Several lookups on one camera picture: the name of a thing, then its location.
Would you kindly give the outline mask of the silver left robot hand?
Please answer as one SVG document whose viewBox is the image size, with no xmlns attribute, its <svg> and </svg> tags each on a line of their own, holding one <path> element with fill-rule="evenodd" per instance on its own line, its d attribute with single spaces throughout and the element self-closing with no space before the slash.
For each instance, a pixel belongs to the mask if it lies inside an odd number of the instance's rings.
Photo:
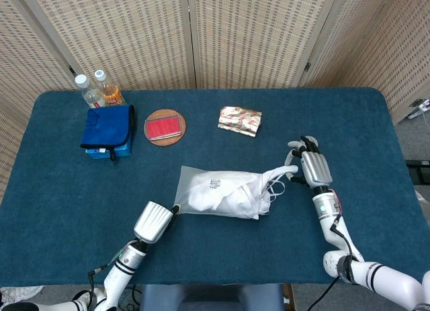
<svg viewBox="0 0 430 311">
<path fill-rule="evenodd" d="M 179 205 L 167 209 L 161 204 L 148 201 L 134 225 L 135 237 L 149 245 L 156 243 L 179 211 Z"/>
</svg>

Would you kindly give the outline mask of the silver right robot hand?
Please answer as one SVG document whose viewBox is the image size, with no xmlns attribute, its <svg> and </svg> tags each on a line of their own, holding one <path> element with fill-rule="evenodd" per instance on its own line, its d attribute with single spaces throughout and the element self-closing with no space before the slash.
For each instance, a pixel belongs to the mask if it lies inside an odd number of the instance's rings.
<svg viewBox="0 0 430 311">
<path fill-rule="evenodd" d="M 284 165 L 288 166 L 294 158 L 300 159 L 303 175 L 286 173 L 289 181 L 309 186 L 311 189 L 328 190 L 333 182 L 327 160 L 318 148 L 318 140 L 313 136 L 301 136 L 300 140 L 288 142 L 290 151 Z"/>
</svg>

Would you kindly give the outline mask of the blue cardboard box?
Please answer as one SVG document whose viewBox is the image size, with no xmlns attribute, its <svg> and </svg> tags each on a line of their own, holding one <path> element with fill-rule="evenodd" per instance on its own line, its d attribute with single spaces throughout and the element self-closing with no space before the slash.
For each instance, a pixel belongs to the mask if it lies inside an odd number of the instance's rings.
<svg viewBox="0 0 430 311">
<path fill-rule="evenodd" d="M 115 157 L 126 157 L 131 154 L 131 140 L 129 137 L 127 142 L 121 146 L 114 148 Z M 92 159 L 109 159 L 110 151 L 106 148 L 85 149 L 85 153 Z"/>
</svg>

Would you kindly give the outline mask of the red card on coaster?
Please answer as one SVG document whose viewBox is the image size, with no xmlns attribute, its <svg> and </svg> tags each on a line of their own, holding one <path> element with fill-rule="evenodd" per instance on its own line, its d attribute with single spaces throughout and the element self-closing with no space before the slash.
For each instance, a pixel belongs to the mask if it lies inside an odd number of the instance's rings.
<svg viewBox="0 0 430 311">
<path fill-rule="evenodd" d="M 169 145 L 173 145 L 176 142 L 178 142 L 179 140 L 181 140 L 182 137 L 185 135 L 186 123 L 185 123 L 184 117 L 179 112 L 177 112 L 176 110 L 174 110 L 174 109 L 158 109 L 158 110 L 154 111 L 153 113 L 151 113 L 146 118 L 146 120 L 147 119 L 162 118 L 162 117 L 167 117 L 167 116 L 175 116 L 175 115 L 179 116 L 181 123 L 182 123 L 182 126 L 184 127 L 181 135 L 176 136 L 176 137 L 166 138 L 166 139 L 160 139 L 160 140 L 148 140 L 147 138 L 146 139 L 150 143 L 157 145 L 157 146 L 169 146 Z"/>
</svg>

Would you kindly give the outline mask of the blue felt table cover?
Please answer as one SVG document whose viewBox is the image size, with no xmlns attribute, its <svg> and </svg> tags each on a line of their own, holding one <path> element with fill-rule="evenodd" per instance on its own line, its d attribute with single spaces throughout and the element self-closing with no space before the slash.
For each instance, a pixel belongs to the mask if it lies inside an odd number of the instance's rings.
<svg viewBox="0 0 430 311">
<path fill-rule="evenodd" d="M 345 223 L 364 259 L 421 279 L 430 227 L 417 201 L 383 95 L 373 88 L 125 91 L 136 111 L 131 155 L 91 159 L 80 147 L 88 106 L 48 91 L 33 106 L 0 204 L 0 287 L 84 284 L 134 238 L 148 201 L 171 207 L 183 166 L 263 173 L 287 143 L 318 140 Z M 256 137 L 218 127 L 220 110 L 262 113 Z M 181 140 L 150 143 L 146 118 L 174 109 Z M 258 220 L 182 214 L 148 249 L 135 283 L 327 283 L 312 191 L 282 179 Z"/>
</svg>

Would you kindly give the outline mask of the blue-grey chair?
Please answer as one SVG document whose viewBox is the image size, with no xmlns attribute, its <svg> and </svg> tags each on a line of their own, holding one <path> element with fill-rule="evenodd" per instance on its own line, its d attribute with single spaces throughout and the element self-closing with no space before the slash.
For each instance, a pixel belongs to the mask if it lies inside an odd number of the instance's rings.
<svg viewBox="0 0 430 311">
<path fill-rule="evenodd" d="M 280 284 L 145 285 L 140 311 L 284 311 Z"/>
</svg>

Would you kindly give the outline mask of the clear case with red insert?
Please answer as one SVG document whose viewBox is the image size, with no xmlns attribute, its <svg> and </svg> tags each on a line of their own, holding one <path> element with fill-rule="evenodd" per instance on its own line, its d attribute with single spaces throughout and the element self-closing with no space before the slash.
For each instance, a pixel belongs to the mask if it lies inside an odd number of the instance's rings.
<svg viewBox="0 0 430 311">
<path fill-rule="evenodd" d="M 176 137 L 182 134 L 183 129 L 178 115 L 147 119 L 144 123 L 144 133 L 148 140 Z"/>
</svg>

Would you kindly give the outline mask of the black floor stand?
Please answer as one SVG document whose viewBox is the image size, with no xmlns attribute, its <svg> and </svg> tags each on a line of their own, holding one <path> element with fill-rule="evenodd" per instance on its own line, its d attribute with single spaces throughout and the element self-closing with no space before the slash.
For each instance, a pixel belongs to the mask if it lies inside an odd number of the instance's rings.
<svg viewBox="0 0 430 311">
<path fill-rule="evenodd" d="M 405 162 L 414 185 L 430 185 L 430 161 L 406 160 Z"/>
</svg>

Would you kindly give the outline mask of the blue towel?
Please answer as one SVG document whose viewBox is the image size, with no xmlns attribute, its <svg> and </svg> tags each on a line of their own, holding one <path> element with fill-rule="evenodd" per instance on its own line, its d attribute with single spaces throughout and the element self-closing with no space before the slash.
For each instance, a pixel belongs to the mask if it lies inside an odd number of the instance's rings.
<svg viewBox="0 0 430 311">
<path fill-rule="evenodd" d="M 109 160 L 114 161 L 114 148 L 132 138 L 135 111 L 133 105 L 115 105 L 89 109 L 80 147 L 85 149 L 106 148 Z"/>
</svg>

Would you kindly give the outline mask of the white power strip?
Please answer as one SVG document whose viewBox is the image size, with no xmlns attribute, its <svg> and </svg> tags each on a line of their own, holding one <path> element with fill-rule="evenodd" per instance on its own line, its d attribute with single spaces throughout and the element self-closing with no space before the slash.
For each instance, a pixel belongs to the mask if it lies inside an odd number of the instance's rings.
<svg viewBox="0 0 430 311">
<path fill-rule="evenodd" d="M 422 104 L 420 104 L 416 109 L 414 109 L 408 116 L 407 118 L 409 120 L 420 116 L 421 114 L 427 112 L 430 110 L 430 99 L 426 99 Z"/>
</svg>

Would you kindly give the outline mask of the brown wooden board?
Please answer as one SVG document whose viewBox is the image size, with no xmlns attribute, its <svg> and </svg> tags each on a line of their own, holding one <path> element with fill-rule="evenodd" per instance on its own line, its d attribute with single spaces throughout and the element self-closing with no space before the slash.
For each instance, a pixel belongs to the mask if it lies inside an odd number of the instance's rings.
<svg viewBox="0 0 430 311">
<path fill-rule="evenodd" d="M 284 311 L 296 311 L 292 285 L 284 283 L 282 285 L 282 292 L 284 298 Z"/>
</svg>

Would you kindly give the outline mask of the orange juice bottle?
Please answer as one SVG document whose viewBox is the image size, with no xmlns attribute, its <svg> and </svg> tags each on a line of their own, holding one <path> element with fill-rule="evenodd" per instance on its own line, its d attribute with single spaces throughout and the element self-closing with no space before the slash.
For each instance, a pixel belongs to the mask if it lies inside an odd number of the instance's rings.
<svg viewBox="0 0 430 311">
<path fill-rule="evenodd" d="M 94 76 L 107 106 L 126 105 L 120 88 L 107 76 L 105 71 L 98 69 L 94 72 Z"/>
</svg>

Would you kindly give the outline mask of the clear water bottle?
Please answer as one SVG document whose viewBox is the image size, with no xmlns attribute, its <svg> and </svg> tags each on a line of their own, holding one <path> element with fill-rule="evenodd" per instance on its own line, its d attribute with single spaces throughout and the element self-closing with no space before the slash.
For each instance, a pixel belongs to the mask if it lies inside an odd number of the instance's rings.
<svg viewBox="0 0 430 311">
<path fill-rule="evenodd" d="M 87 75 L 77 75 L 75 77 L 75 84 L 81 89 L 83 99 L 90 108 L 100 108 L 106 106 L 103 95 L 90 83 Z"/>
</svg>

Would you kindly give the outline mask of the white floor cloth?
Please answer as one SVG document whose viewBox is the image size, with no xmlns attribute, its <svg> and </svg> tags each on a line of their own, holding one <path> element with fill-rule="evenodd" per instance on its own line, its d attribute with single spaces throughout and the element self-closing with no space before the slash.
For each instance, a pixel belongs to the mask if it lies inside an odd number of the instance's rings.
<svg viewBox="0 0 430 311">
<path fill-rule="evenodd" d="M 29 300 L 39 294 L 43 285 L 30 287 L 0 287 L 0 310 L 9 304 Z"/>
</svg>

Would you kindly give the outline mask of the woven folding screen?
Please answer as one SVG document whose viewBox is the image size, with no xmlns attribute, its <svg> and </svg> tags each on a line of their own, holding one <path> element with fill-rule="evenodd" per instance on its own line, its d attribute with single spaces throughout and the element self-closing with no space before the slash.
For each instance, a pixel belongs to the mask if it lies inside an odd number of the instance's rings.
<svg viewBox="0 0 430 311">
<path fill-rule="evenodd" d="M 374 87 L 399 122 L 430 98 L 430 0 L 0 0 L 0 204 L 69 65 L 123 89 Z"/>
</svg>

